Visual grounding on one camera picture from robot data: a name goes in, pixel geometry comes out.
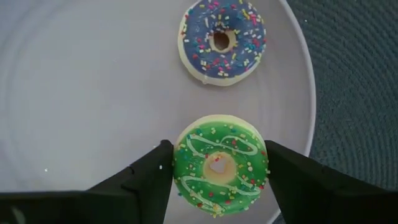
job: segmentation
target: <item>blue donut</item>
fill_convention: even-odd
[[[184,15],[178,48],[194,77],[214,85],[232,85],[249,75],[266,48],[264,20],[243,0],[202,0]],[[229,45],[217,49],[214,35],[224,33]]]

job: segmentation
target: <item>plate rim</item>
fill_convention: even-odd
[[[284,8],[287,17],[293,25],[293,29],[297,34],[298,40],[301,43],[301,50],[304,54],[305,66],[307,68],[307,75],[310,87],[310,129],[307,136],[307,143],[305,145],[304,156],[308,157],[310,155],[311,146],[313,142],[313,135],[315,132],[315,120],[317,115],[317,92],[315,88],[315,75],[313,72],[312,61],[310,56],[310,51],[308,49],[307,41],[305,40],[303,30],[300,27],[299,21],[293,13],[292,8],[289,6],[287,0],[279,0],[280,5]],[[272,224],[276,218],[280,215],[280,209],[275,212],[275,214],[269,219],[268,224]]]

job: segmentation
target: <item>green frosting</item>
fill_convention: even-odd
[[[228,153],[235,161],[235,178],[227,184],[204,178],[203,165],[215,152]],[[267,165],[264,141],[233,123],[202,124],[175,145],[174,179],[179,195],[214,216],[249,209],[266,184]]]

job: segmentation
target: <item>donut hole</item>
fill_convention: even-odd
[[[224,50],[229,46],[229,37],[225,33],[214,33],[214,45],[218,50]]]
[[[236,44],[236,35],[233,30],[225,32],[215,32],[209,37],[209,44],[212,50],[225,54],[232,50]]]
[[[210,164],[210,168],[219,174],[223,174],[226,169],[226,159],[221,158],[218,161],[214,161]]]
[[[225,152],[214,152],[203,166],[203,176],[213,184],[227,184],[235,179],[235,160]]]

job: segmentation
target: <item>donut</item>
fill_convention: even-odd
[[[181,61],[204,84],[232,85],[258,66],[267,42],[263,24],[246,1],[199,1],[180,23]]]
[[[269,173],[261,135],[231,115],[209,115],[189,125],[174,145],[173,166],[179,195],[214,217],[249,209]]]

